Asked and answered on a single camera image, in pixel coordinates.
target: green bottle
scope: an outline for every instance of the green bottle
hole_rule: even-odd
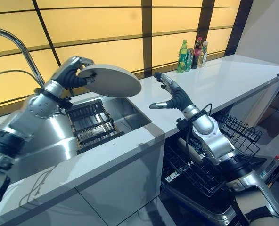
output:
[[[179,50],[179,57],[178,57],[178,65],[177,65],[177,73],[183,73],[185,70],[185,63],[187,58],[187,40],[182,40],[182,46]]]

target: cabinet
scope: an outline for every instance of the cabinet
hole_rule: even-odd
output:
[[[107,226],[79,193],[25,220],[18,226]]]
[[[118,225],[159,195],[163,154],[164,142],[144,148],[110,175],[77,190],[109,226]]]

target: dishwasher rack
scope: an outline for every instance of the dishwasher rack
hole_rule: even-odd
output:
[[[262,132],[250,128],[242,121],[237,121],[228,115],[219,115],[218,121],[221,132],[230,140],[239,153],[249,161],[260,150],[256,142]],[[189,139],[189,144],[197,151],[203,160],[202,164],[194,163],[176,145],[179,137],[185,138],[184,133],[178,133],[176,137],[166,140],[163,162],[163,183],[170,184],[179,175],[183,175],[202,194],[211,197],[219,189],[225,189],[225,181],[219,166],[214,166],[205,155],[205,149],[201,142],[194,137]]]
[[[100,99],[73,106],[66,114],[80,148],[78,154],[124,135],[118,131]]]

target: metal dish rack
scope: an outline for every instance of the metal dish rack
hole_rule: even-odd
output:
[[[124,135],[115,127],[100,99],[73,106],[66,114],[80,148],[78,154]]]
[[[222,133],[231,141],[240,154],[249,161],[260,148],[256,142],[262,132],[250,128],[242,121],[237,121],[228,115],[216,117]],[[185,178],[201,193],[210,197],[219,189],[224,189],[225,181],[219,166],[214,166],[206,157],[205,150],[200,141],[191,137],[189,144],[198,152],[203,160],[201,165],[191,161],[189,157],[176,145],[176,139],[169,142],[164,150],[162,179],[170,184],[175,178],[183,174]]]

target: white countertop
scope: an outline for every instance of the white countertop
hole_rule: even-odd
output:
[[[216,112],[277,82],[278,72],[277,64],[231,55],[208,61],[204,68],[165,74],[174,79],[200,109],[212,103],[212,112]],[[153,77],[142,79],[140,83],[141,92],[129,99],[152,123],[11,184],[0,203],[0,224],[48,202],[177,132],[176,119],[183,117],[179,110],[149,109],[151,103],[171,99],[170,94],[161,89]],[[97,94],[82,94],[73,97],[72,102],[95,96]]]

